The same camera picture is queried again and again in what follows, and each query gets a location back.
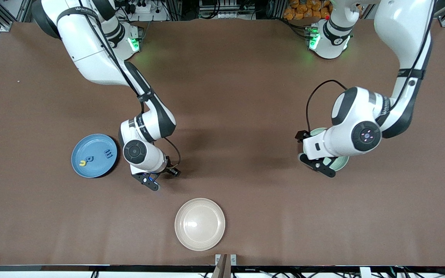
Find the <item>cream plate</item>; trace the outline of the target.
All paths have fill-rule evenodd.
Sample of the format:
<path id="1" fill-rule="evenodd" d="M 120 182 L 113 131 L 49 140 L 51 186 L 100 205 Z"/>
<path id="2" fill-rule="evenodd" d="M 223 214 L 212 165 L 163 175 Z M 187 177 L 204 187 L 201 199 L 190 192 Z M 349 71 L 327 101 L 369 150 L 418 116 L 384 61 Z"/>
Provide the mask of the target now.
<path id="1" fill-rule="evenodd" d="M 214 248 L 224 236 L 226 220 L 221 207 L 207 198 L 194 198 L 183 204 L 175 217 L 175 234 L 192 251 Z"/>

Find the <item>green plate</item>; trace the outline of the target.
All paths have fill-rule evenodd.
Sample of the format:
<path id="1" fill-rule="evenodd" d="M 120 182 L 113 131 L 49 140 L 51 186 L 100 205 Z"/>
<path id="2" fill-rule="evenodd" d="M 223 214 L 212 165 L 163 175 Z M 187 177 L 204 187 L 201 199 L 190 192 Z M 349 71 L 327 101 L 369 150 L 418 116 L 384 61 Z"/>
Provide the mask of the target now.
<path id="1" fill-rule="evenodd" d="M 311 136 L 316 136 L 317 134 L 320 134 L 324 130 L 326 130 L 326 128 L 316 128 L 316 129 L 313 129 L 313 130 L 311 130 L 310 135 Z M 348 160 L 349 160 L 348 156 L 337 157 L 334 160 L 332 160 L 332 158 L 325 157 L 323 162 L 329 168 L 331 168 L 335 172 L 337 172 L 337 171 L 341 170 L 342 168 L 344 168 L 344 166 L 346 166 Z"/>

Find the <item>orange snack pile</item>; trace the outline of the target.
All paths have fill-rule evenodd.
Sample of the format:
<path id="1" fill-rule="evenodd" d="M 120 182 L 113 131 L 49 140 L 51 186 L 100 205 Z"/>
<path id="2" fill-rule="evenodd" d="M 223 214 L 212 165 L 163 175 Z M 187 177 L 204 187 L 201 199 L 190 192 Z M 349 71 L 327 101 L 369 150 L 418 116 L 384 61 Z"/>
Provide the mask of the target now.
<path id="1" fill-rule="evenodd" d="M 283 18 L 286 20 L 301 20 L 311 17 L 328 19 L 333 8 L 330 0 L 288 0 Z"/>

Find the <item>black equipment rack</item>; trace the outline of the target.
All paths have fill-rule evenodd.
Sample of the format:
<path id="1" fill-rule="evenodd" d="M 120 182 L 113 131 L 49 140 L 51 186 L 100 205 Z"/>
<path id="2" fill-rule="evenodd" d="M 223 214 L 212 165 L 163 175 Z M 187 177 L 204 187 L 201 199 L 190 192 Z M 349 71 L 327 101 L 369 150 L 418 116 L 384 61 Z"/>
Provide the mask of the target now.
<path id="1" fill-rule="evenodd" d="M 195 11 L 197 16 L 203 19 L 252 20 L 258 9 L 256 0 L 198 0 Z"/>

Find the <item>black table edge strip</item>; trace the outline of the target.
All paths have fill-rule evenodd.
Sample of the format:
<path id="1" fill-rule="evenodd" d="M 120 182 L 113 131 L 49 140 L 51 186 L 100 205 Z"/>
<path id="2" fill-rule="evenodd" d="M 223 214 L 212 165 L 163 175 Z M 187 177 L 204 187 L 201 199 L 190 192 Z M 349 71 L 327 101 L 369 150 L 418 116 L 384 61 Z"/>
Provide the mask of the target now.
<path id="1" fill-rule="evenodd" d="M 408 272 L 444 273 L 445 266 L 406 266 Z M 142 265 L 142 264 L 10 264 L 0 265 L 0 271 L 121 271 L 121 272 L 209 272 L 214 265 Z M 360 266 L 235 266 L 237 271 L 249 270 L 302 270 L 304 272 L 359 272 Z"/>

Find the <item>white power strip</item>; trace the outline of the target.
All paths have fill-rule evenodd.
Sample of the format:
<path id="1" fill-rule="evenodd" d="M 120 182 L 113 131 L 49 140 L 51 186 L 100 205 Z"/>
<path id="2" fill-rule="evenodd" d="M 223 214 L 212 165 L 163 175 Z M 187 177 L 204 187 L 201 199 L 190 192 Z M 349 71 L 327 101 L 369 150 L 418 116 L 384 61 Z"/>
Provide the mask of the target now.
<path id="1" fill-rule="evenodd" d="M 116 16 L 127 22 L 170 21 L 163 0 L 114 0 Z"/>

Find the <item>blue plate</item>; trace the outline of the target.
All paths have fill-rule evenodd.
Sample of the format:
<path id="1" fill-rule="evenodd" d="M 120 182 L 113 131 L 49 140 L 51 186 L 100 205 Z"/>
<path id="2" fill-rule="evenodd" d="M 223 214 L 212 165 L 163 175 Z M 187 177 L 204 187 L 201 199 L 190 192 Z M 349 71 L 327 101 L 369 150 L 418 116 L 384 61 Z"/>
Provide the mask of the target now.
<path id="1" fill-rule="evenodd" d="M 113 157 L 107 159 L 104 150 L 110 149 Z M 79 166 L 81 160 L 93 156 L 94 160 L 84 167 Z M 79 176 L 84 178 L 100 178 L 107 175 L 116 166 L 119 149 L 112 137 L 106 134 L 90 134 L 81 139 L 74 147 L 71 155 L 71 165 Z"/>

